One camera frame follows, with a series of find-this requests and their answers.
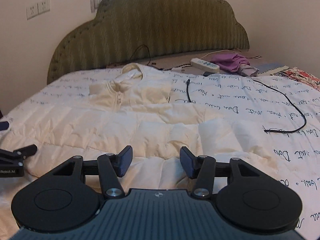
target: white wall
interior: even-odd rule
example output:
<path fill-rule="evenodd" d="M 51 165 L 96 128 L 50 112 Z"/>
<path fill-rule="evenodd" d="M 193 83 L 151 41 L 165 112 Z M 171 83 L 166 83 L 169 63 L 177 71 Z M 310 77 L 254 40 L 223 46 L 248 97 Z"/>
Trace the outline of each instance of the white wall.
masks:
<path fill-rule="evenodd" d="M 320 78 L 320 0 L 226 0 L 250 51 Z"/>
<path fill-rule="evenodd" d="M 0 109 L 7 114 L 46 86 L 62 38 L 94 18 L 90 0 L 50 0 L 51 11 L 27 21 L 26 7 L 41 0 L 0 0 Z"/>

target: upholstered headboard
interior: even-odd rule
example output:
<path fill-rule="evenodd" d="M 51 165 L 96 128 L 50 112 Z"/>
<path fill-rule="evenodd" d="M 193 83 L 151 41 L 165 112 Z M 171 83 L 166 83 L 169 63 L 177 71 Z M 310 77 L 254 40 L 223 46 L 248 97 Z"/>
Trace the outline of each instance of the upholstered headboard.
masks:
<path fill-rule="evenodd" d="M 56 48 L 47 83 L 62 75 L 128 62 L 145 44 L 151 57 L 205 49 L 249 49 L 245 29 L 223 0 L 102 0 L 95 19 Z M 146 49 L 132 59 L 148 56 Z"/>

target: purple fabric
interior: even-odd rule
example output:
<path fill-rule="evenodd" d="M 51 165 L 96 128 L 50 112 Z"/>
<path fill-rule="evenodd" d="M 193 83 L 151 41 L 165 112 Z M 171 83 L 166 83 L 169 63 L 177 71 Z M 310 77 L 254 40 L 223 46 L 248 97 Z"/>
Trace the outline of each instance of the purple fabric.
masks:
<path fill-rule="evenodd" d="M 250 65 L 244 56 L 236 53 L 213 54 L 210 62 L 219 65 L 220 69 L 230 72 L 237 72 L 241 64 Z"/>

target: power strip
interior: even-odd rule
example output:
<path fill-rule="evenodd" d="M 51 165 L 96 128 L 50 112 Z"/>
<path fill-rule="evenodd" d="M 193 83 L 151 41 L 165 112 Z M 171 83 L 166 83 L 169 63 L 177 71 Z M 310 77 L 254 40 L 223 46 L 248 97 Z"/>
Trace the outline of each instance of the power strip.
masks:
<path fill-rule="evenodd" d="M 216 64 L 210 63 L 208 61 L 199 59 L 199 58 L 193 58 L 190 61 L 191 66 L 201 69 L 203 71 L 208 71 L 212 73 L 220 73 L 220 67 Z"/>

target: black circular base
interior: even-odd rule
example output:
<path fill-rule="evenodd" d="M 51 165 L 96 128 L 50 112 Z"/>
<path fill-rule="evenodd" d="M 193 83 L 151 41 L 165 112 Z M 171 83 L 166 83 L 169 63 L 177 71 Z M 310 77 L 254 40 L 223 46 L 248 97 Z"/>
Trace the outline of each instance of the black circular base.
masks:
<path fill-rule="evenodd" d="M 294 229 L 302 211 L 302 202 L 293 190 L 262 177 L 234 181 L 218 193 L 216 206 L 232 224 L 261 233 Z"/>
<path fill-rule="evenodd" d="M 19 226 L 38 232 L 61 232 L 91 219 L 98 194 L 72 176 L 41 177 L 19 191 L 11 210 Z"/>

